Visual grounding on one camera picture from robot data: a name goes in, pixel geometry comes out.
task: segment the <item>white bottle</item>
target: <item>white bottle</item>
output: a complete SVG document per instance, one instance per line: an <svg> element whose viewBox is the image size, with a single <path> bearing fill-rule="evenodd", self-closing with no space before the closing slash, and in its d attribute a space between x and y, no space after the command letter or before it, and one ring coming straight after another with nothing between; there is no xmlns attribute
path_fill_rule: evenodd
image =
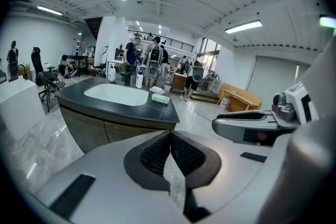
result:
<svg viewBox="0 0 336 224"><path fill-rule="evenodd" d="M110 73L108 75L108 79L110 82L115 82L117 75L116 75L116 70L115 68L113 68L113 66L111 66L110 68Z"/></svg>
<svg viewBox="0 0 336 224"><path fill-rule="evenodd" d="M143 80L143 75L142 75L142 69L139 71L139 74L137 74L137 81L135 83L135 86L139 89L142 87L142 80Z"/></svg>

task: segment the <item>sink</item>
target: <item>sink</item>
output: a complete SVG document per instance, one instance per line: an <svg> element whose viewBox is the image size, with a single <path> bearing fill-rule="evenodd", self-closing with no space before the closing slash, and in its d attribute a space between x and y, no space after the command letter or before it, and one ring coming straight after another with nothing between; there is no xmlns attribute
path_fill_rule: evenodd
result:
<svg viewBox="0 0 336 224"><path fill-rule="evenodd" d="M149 93L136 88L104 83L92 87L84 94L108 102L137 106L147 102Z"/></svg>

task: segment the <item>pillar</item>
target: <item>pillar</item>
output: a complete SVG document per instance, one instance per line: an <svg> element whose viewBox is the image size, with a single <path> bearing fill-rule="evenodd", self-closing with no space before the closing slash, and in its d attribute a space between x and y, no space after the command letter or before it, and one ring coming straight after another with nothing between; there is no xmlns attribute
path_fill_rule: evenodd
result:
<svg viewBox="0 0 336 224"><path fill-rule="evenodd" d="M102 54L105 46L109 46L107 52L107 60L114 60L115 49L126 48L126 44L130 42L128 36L127 25L124 17L104 17L101 21L95 53L94 66L101 64Z"/></svg>

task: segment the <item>railing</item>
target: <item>railing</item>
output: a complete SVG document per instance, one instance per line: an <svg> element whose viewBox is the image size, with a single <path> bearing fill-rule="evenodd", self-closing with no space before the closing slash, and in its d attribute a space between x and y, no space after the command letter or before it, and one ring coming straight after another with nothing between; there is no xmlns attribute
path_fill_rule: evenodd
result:
<svg viewBox="0 0 336 224"><path fill-rule="evenodd" d="M155 37L160 37L161 43L163 45L168 45L176 49L181 49L187 52L193 52L194 46L190 45L188 43L184 43L169 37L163 37L159 35L154 35L152 34L150 36L150 33L146 32L139 32L139 31L134 31L134 30L128 30L128 36L130 39L135 39L136 37L140 37L143 40L148 40L148 41L153 41Z"/></svg>

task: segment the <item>blue shirt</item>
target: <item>blue shirt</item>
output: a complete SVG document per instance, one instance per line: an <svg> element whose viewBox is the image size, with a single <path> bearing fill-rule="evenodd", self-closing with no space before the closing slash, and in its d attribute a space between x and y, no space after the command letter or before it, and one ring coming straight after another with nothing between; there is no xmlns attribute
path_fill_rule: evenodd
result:
<svg viewBox="0 0 336 224"><path fill-rule="evenodd" d="M134 65L135 61L137 60L136 59L137 58L136 57L136 54L137 54L136 51L137 51L137 49L136 49L134 43L133 42L127 43L126 50L128 50L127 51L127 62L130 65Z"/></svg>

